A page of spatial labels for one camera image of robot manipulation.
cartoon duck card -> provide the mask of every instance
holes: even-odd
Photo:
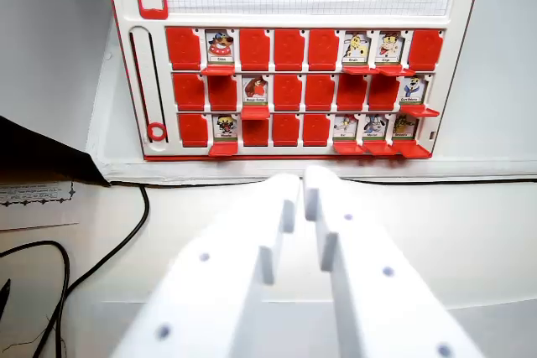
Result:
[[[399,90],[399,104],[422,104],[426,87],[424,76],[405,77]]]
[[[366,115],[366,126],[363,128],[362,140],[384,140],[386,137],[386,128],[388,127],[388,119],[386,117],[375,114]]]
[[[358,120],[354,115],[336,115],[334,117],[334,141],[354,140],[357,127]]]
[[[370,39],[365,33],[345,32],[344,65],[366,65],[368,63]]]
[[[237,141],[237,120],[231,115],[213,116],[212,128],[215,142]]]
[[[401,61],[404,38],[399,31],[381,31],[378,37],[378,49],[375,55],[377,65],[396,65]]]
[[[411,140],[416,135],[418,119],[410,115],[398,115],[395,118],[393,140]]]
[[[215,65],[233,64],[233,37],[226,29],[205,31],[207,62]]]
[[[242,77],[242,103],[244,105],[267,105],[269,102],[269,83],[262,75]]]

black wire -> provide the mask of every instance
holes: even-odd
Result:
[[[78,278],[74,283],[72,283],[67,288],[67,293],[65,294],[65,298],[68,298],[69,295],[75,290],[76,287],[78,287],[81,283],[87,280],[94,272],[96,272],[99,268],[101,268],[102,265],[104,265],[112,257],[114,257],[114,255],[116,255],[116,253],[118,253],[125,245],[127,245],[130,242],[130,240],[133,239],[134,236],[140,231],[140,229],[142,229],[143,224],[145,224],[145,221],[148,219],[148,216],[149,216],[149,197],[143,185],[140,185],[139,188],[140,188],[140,192],[142,192],[143,205],[144,205],[142,218],[140,219],[139,223],[127,235],[127,237],[119,243],[119,245],[114,247],[95,266],[89,269],[85,274],[83,274],[80,278]],[[58,324],[56,325],[56,334],[59,334],[62,309],[63,309],[63,306],[60,306],[60,304],[56,306],[54,313],[52,313],[52,316],[50,317],[49,324],[47,324],[47,327],[44,330],[43,337],[41,337],[41,340],[39,341],[37,349],[34,352],[33,358],[38,358],[41,355],[41,352],[43,351],[43,348],[46,345],[47,339],[49,338],[50,332],[53,330],[53,327],[56,321],[58,321]]]
[[[16,246],[13,249],[9,249],[5,252],[2,252],[0,253],[0,258],[9,256],[12,253],[24,251],[26,249],[29,249],[31,247],[36,247],[36,246],[54,246],[60,251],[61,256],[63,257],[63,260],[64,260],[64,283],[61,288],[60,301],[56,305],[56,310],[58,311],[58,320],[57,320],[58,323],[56,325],[57,331],[56,331],[56,337],[55,337],[56,358],[61,358],[61,341],[62,341],[61,339],[61,316],[64,311],[65,299],[67,298],[67,285],[69,284],[69,274],[70,274],[70,262],[69,262],[69,255],[67,254],[67,251],[60,243],[56,241],[37,241],[37,242],[30,242],[24,245]]]

